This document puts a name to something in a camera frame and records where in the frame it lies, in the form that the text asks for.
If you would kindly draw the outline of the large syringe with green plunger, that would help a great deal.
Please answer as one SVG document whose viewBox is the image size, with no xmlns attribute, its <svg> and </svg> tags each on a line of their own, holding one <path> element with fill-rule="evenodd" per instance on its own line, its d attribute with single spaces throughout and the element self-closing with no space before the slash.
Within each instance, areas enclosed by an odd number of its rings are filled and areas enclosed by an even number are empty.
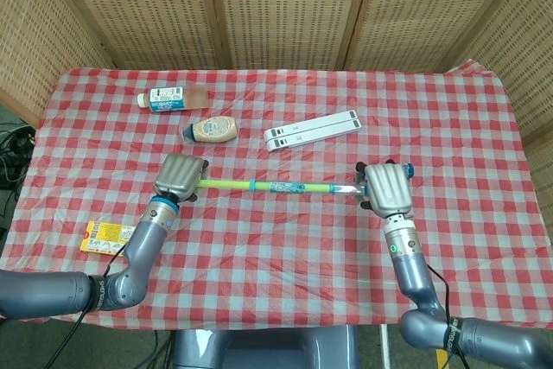
<svg viewBox="0 0 553 369">
<path fill-rule="evenodd" d="M 228 181 L 201 179 L 198 188 L 216 188 L 230 190 L 244 190 L 255 192 L 270 192 L 279 194 L 354 194 L 367 196 L 366 185 L 361 184 L 334 184 L 334 183 L 306 183 L 290 181 Z"/>
</svg>

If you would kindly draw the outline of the grey robot torso base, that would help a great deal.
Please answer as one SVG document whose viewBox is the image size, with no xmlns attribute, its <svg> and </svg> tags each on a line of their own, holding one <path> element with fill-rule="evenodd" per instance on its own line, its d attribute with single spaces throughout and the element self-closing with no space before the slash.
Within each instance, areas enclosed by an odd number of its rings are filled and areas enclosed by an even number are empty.
<svg viewBox="0 0 553 369">
<path fill-rule="evenodd" d="M 171 369 L 359 369 L 355 326 L 175 332 Z"/>
</svg>

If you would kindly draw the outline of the tea bottle with white cap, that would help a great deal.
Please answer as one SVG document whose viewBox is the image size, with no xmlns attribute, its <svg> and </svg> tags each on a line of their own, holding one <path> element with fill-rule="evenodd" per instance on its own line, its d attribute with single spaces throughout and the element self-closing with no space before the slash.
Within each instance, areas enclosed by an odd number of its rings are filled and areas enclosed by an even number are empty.
<svg viewBox="0 0 553 369">
<path fill-rule="evenodd" d="M 140 108 L 152 112 L 205 109 L 209 106 L 208 90 L 204 86 L 164 86 L 137 95 Z"/>
</svg>

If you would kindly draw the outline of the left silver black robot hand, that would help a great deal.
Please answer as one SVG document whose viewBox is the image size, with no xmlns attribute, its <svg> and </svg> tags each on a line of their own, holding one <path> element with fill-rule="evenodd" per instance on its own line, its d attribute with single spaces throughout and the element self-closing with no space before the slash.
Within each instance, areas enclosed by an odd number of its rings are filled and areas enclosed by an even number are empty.
<svg viewBox="0 0 553 369">
<path fill-rule="evenodd" d="M 176 153 L 168 155 L 154 182 L 156 195 L 175 204 L 195 202 L 198 199 L 196 188 L 208 166 L 207 160 L 197 156 Z"/>
</svg>

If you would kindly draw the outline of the red white checkered tablecloth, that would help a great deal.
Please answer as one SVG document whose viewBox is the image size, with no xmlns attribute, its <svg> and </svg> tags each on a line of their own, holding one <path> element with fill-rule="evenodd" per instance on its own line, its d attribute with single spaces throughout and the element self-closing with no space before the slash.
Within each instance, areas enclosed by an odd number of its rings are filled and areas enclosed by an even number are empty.
<svg viewBox="0 0 553 369">
<path fill-rule="evenodd" d="M 204 86 L 209 106 L 152 112 L 137 95 Z M 355 110 L 360 130 L 269 152 L 264 132 Z M 196 143 L 181 127 L 235 118 L 238 136 Z M 410 162 L 418 238 L 454 315 L 553 328 L 553 247 L 500 78 L 468 61 L 446 73 L 305 70 L 61 75 L 0 267 L 120 270 L 79 249 L 89 221 L 133 226 L 170 153 L 236 181 L 350 183 L 357 162 Z M 108 328 L 267 328 L 397 322 L 410 308 L 379 217 L 352 195 L 203 189 L 181 207 L 136 307 Z"/>
</svg>

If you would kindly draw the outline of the bamboo folding screen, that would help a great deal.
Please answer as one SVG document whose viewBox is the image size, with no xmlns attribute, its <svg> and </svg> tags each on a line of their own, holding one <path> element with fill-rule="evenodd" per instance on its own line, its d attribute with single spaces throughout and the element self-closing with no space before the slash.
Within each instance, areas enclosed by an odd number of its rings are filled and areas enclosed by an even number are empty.
<svg viewBox="0 0 553 369">
<path fill-rule="evenodd" d="M 438 72 L 504 81 L 553 203 L 553 0 L 0 0 L 0 105 L 38 124 L 73 67 Z"/>
</svg>

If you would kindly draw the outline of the beige squeeze sauce bottle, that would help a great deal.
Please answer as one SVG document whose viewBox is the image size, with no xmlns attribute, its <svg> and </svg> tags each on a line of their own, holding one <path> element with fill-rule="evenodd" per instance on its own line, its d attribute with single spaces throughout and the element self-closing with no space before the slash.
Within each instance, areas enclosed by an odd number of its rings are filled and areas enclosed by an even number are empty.
<svg viewBox="0 0 553 369">
<path fill-rule="evenodd" d="M 235 118 L 217 116 L 181 127 L 181 136 L 196 143 L 224 143 L 238 136 Z"/>
</svg>

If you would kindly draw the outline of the yellow cardboard box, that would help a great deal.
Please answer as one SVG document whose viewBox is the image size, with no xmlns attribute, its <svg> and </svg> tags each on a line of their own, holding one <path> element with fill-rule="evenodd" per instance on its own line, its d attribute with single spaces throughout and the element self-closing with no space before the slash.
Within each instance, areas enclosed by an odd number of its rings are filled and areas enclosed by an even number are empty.
<svg viewBox="0 0 553 369">
<path fill-rule="evenodd" d="M 129 241 L 134 230 L 134 226 L 89 221 L 79 249 L 113 256 Z"/>
</svg>

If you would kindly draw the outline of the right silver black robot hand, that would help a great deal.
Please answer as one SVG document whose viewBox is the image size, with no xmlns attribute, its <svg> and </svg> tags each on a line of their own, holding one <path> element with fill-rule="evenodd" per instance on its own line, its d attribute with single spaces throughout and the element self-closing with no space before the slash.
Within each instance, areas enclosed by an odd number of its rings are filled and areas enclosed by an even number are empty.
<svg viewBox="0 0 553 369">
<path fill-rule="evenodd" d="M 382 219 L 411 214 L 412 198 L 403 165 L 392 160 L 380 164 L 357 162 L 355 172 L 356 181 L 363 181 L 368 191 L 368 197 L 359 203 L 362 209 L 373 211 Z"/>
</svg>

